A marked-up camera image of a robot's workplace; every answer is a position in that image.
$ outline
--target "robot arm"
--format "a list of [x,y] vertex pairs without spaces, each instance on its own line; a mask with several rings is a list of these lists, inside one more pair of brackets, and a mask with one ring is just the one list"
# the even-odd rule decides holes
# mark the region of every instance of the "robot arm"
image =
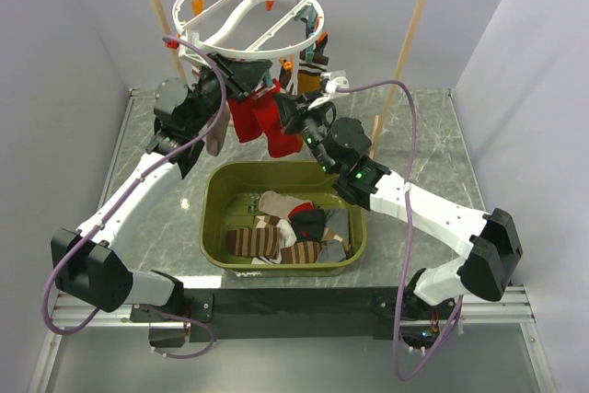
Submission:
[[371,142],[358,120],[327,119],[330,110],[335,117],[331,100],[347,84],[345,73],[327,73],[317,93],[276,95],[285,131],[301,133],[323,170],[339,175],[333,187],[349,203],[407,222],[408,192],[414,227],[458,255],[413,276],[406,292],[414,305],[427,310],[465,294],[500,301],[522,256],[513,218],[501,209],[487,214],[406,184],[399,174],[367,156]]
[[[232,99],[243,99],[251,93],[270,67],[268,61],[241,63],[221,56],[215,61],[224,70]],[[415,227],[456,252],[455,260],[413,276],[407,288],[413,305],[423,311],[466,293],[499,301],[522,253],[511,216],[499,209],[486,214],[415,185],[405,185],[399,174],[369,158],[365,153],[371,142],[359,121],[327,119],[330,110],[335,114],[330,100],[340,94],[334,83],[347,86],[347,80],[341,77],[341,73],[328,75],[323,89],[315,93],[275,95],[284,130],[301,133],[323,170],[339,175],[333,186],[344,200],[406,222],[404,197],[409,192]],[[133,175],[76,232],[61,229],[52,239],[56,265],[81,237],[96,226],[100,229],[59,273],[59,289],[107,312],[122,304],[148,304],[183,315],[180,281],[156,271],[131,272],[119,256],[153,207],[190,172],[203,142],[146,175],[110,223],[103,225],[101,220],[121,195],[131,190],[136,176],[141,177],[146,168],[199,133],[218,110],[219,95],[218,82],[207,68],[202,69],[201,81],[194,89],[178,79],[160,85],[156,91],[155,135]]]
[[[223,73],[227,95],[235,100],[249,96],[271,67],[271,62],[266,60],[244,63],[220,55],[211,58]],[[57,274],[58,289],[106,312],[123,304],[148,304],[161,306],[174,315],[185,314],[182,282],[156,271],[131,272],[120,256],[137,226],[196,164],[203,141],[168,160],[165,157],[180,146],[193,143],[219,110],[220,87],[208,67],[202,69],[200,81],[194,88],[177,78],[160,84],[154,107],[154,136],[133,174],[75,232],[60,229],[52,238],[53,266],[57,267],[82,238],[98,230]],[[161,166],[154,170],[156,164]],[[103,224],[105,214],[115,210],[114,217]]]

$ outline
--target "gray sock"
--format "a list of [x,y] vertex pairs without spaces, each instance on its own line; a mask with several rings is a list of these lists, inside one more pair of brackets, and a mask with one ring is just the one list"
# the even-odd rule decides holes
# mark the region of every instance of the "gray sock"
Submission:
[[346,251],[337,239],[328,239],[315,262],[340,262],[346,259]]
[[350,224],[347,209],[329,209],[325,212],[325,227],[332,230],[346,241],[350,241]]

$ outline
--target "wooden pole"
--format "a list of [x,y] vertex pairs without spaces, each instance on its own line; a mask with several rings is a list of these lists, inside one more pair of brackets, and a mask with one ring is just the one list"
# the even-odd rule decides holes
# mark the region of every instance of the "wooden pole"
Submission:
[[[154,12],[156,13],[156,17],[157,17],[157,21],[159,22],[159,27],[162,30],[162,34],[172,34],[170,31],[170,27],[169,27],[169,23],[167,22],[167,15],[166,12],[164,11],[164,7],[162,5],[162,1],[161,0],[150,0],[151,2],[151,6],[154,9]],[[184,70],[182,69],[182,64],[180,63],[180,58],[178,57],[178,52],[176,50],[168,50],[169,52],[169,56],[172,59],[172,63],[174,65],[174,68],[176,69],[176,73],[178,75],[178,77],[180,79],[182,79],[184,81],[184,83],[187,83],[186,80],[186,74],[184,73]]]
[[[405,40],[403,41],[403,47],[401,48],[401,52],[398,55],[397,59],[397,67],[395,68],[395,73],[393,74],[393,78],[395,80],[399,80],[401,73],[403,71],[403,67],[405,66],[405,62],[407,60],[407,56],[409,54],[409,50],[411,47],[411,43],[413,42],[413,36],[415,35],[415,31],[417,29],[417,25],[420,21],[420,17],[422,16],[422,10],[425,6],[425,0],[417,0],[415,7],[413,8],[413,14],[411,15],[411,21],[409,27],[407,29],[407,34],[405,35]],[[393,105],[393,99],[395,97],[395,92],[397,91],[396,86],[392,86],[388,90],[387,102],[385,103],[385,107],[383,108],[382,113],[380,116],[376,116],[375,124],[373,129],[374,138],[372,140],[372,147],[370,148],[369,156],[371,158],[375,157],[376,149],[378,148],[378,142],[380,141],[380,136],[383,132],[383,126],[385,125],[385,121],[388,119],[388,114],[390,112],[390,108]]]

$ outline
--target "wire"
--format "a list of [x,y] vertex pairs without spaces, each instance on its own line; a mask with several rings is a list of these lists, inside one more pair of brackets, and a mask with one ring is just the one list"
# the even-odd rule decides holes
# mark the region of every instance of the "wire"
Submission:
[[[374,87],[381,87],[384,85],[397,85],[398,87],[400,87],[407,96],[407,101],[409,102],[409,107],[411,111],[411,151],[409,161],[407,162],[407,167],[405,168],[405,175],[403,176],[403,180],[407,184],[410,182],[413,163],[415,162],[415,156],[417,155],[417,110],[415,109],[415,100],[413,99],[413,96],[407,88],[407,86],[405,86],[404,83],[398,80],[385,80],[382,82],[373,83],[372,85],[368,85],[366,87],[338,88],[338,91],[347,93],[360,92],[365,91],[366,89],[372,89]],[[397,290],[397,299],[395,301],[395,318],[393,319],[393,359],[395,361],[395,372],[397,373],[397,377],[402,381],[409,381],[423,369],[423,367],[427,364],[427,362],[433,356],[438,347],[440,347],[443,343],[447,341],[447,338],[450,336],[450,333],[456,327],[456,324],[460,318],[459,314],[462,308],[462,296],[458,298],[456,305],[452,310],[452,313],[450,314],[450,318],[448,318],[446,322],[445,327],[438,335],[430,350],[425,354],[425,357],[420,361],[419,364],[417,364],[413,371],[405,375],[401,371],[401,368],[398,363],[398,351],[401,341],[401,307],[403,304],[403,294],[405,293],[405,282],[407,280],[407,274],[409,273],[411,250],[413,249],[413,210],[411,209],[410,193],[408,191],[405,192],[405,209],[407,210],[407,246],[405,247],[405,260],[403,262],[403,268],[401,270],[401,277]],[[448,327],[448,325],[451,324],[453,321],[454,324],[451,327]]]
[[204,324],[200,321],[197,321],[196,319],[192,319],[192,318],[183,318],[183,317],[178,317],[176,315],[172,315],[170,313],[164,313],[158,309],[156,309],[153,306],[150,305],[145,305],[144,308],[146,308],[147,310],[149,310],[152,313],[155,313],[157,315],[159,315],[160,317],[163,318],[168,318],[168,319],[173,319],[175,321],[182,321],[182,322],[190,322],[190,324],[193,324],[195,326],[200,327],[201,329],[206,330],[209,333],[209,337],[211,338],[209,340],[209,342],[206,344],[206,346],[202,349],[199,350],[196,353],[189,353],[189,354],[174,354],[174,353],[166,353],[161,349],[156,349],[154,348],[154,352],[161,354],[162,356],[166,357],[166,358],[170,358],[170,359],[190,359],[190,358],[196,358],[197,356],[200,356],[204,353],[207,353],[209,351],[209,349],[211,347],[213,347],[213,344],[215,341],[217,341],[217,337],[214,334],[213,329],[211,329],[210,326],[208,326],[207,324]]
[[[191,43],[179,39],[177,37],[174,36],[164,36],[163,37],[164,41],[175,41],[176,43],[180,44],[180,45],[184,45],[187,48],[189,48],[190,50],[196,52],[198,55],[200,55],[203,60],[205,62],[207,62],[210,66],[211,69],[213,70],[215,76],[217,77],[217,80],[219,81],[219,86],[221,88],[221,106],[220,109],[222,109],[227,101],[227,91],[226,91],[226,87],[225,87],[225,80],[223,79],[223,74],[221,73],[221,70],[219,69],[219,67],[216,65],[216,63],[214,62],[213,59],[211,59],[206,52],[204,52],[203,50],[195,47],[194,45],[192,45]],[[100,222],[105,225],[113,215],[116,214],[116,212],[121,208],[121,206],[124,204],[124,202],[129,198],[129,196],[133,193],[133,191],[135,189],[137,189],[137,187],[142,183],[142,181],[144,180],[145,177],[147,177],[149,174],[151,174],[152,172],[154,172],[157,168],[159,168],[160,166],[166,164],[170,158],[177,156],[178,154],[181,154],[182,152],[186,151],[187,149],[190,149],[191,147],[193,147],[195,144],[199,143],[205,136],[207,133],[209,133],[210,131],[213,130],[213,128],[216,126],[216,124],[219,122],[220,118],[221,118],[221,114],[222,112],[217,112],[217,115],[215,116],[213,122],[211,123],[211,125],[206,128],[204,130],[203,133],[200,133],[199,135],[197,135],[195,138],[193,138],[192,140],[190,140],[189,142],[187,142],[186,144],[183,144],[182,146],[174,149],[173,151],[171,151],[169,154],[167,154],[166,156],[163,156],[162,158],[160,158],[159,160],[157,160],[153,165],[151,165],[150,167],[146,168],[141,175],[134,180],[131,185],[127,188],[127,190],[122,194],[122,196],[119,198],[119,200],[117,200],[112,207],[110,208],[110,210],[108,212],[106,212],[104,214],[104,216],[102,217],[102,219],[100,220]],[[45,283],[44,289],[43,289],[43,298],[42,298],[42,302],[41,302],[41,315],[43,317],[43,322],[45,323],[45,325],[47,326],[47,328],[49,330],[51,330],[53,333],[58,334],[58,335],[73,335],[75,333],[77,333],[78,331],[80,331],[81,329],[83,329],[95,316],[96,314],[99,312],[98,308],[95,308],[92,313],[90,313],[90,315],[88,315],[88,317],[86,319],[84,319],[84,321],[82,321],[82,323],[72,329],[60,329],[58,328],[53,322],[52,322],[52,318],[49,315],[49,295],[52,289],[53,284],[55,283],[55,280],[57,279],[59,273],[62,271],[62,269],[65,267],[65,265],[67,264],[67,262],[76,254],[76,252],[78,250],[80,250],[90,239],[92,239],[92,237],[94,237],[94,235],[100,230],[100,225],[95,225],[92,229],[90,229],[90,231],[84,235],[82,238],[80,238],[80,240],[74,244],[74,246],[64,255],[64,257],[57,263],[57,265],[55,266],[55,268],[53,269],[51,275],[49,276],[49,279],[47,280],[47,283]],[[194,319],[190,319],[190,318],[182,318],[182,317],[175,317],[173,315],[169,315],[169,314],[165,314],[164,312],[160,312],[159,310],[156,310],[154,307],[150,306],[149,308],[152,308],[153,311],[155,311],[158,315],[161,315],[163,317],[166,318],[174,318],[177,320],[181,320],[183,322],[190,322],[191,324],[194,324],[198,327],[202,327],[203,329],[206,329],[209,332],[209,335],[211,336],[211,340],[209,342],[209,345],[207,345],[207,347],[205,347],[205,349],[203,351],[200,351],[199,353],[195,353],[194,355],[189,357],[194,357],[194,356],[198,356],[199,354],[202,354],[204,352],[206,352],[207,350],[209,350],[211,348],[211,346],[213,345],[214,341],[215,341],[215,336],[213,333],[213,330],[208,327],[205,326],[204,324],[202,324],[199,321],[195,321]]]

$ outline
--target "black cloth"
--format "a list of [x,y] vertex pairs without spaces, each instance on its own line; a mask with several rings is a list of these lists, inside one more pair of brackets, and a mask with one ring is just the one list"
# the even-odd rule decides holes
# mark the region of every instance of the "black cloth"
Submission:
[[326,216],[323,209],[309,209],[297,212],[290,217],[296,239],[302,241],[318,241],[323,238]]

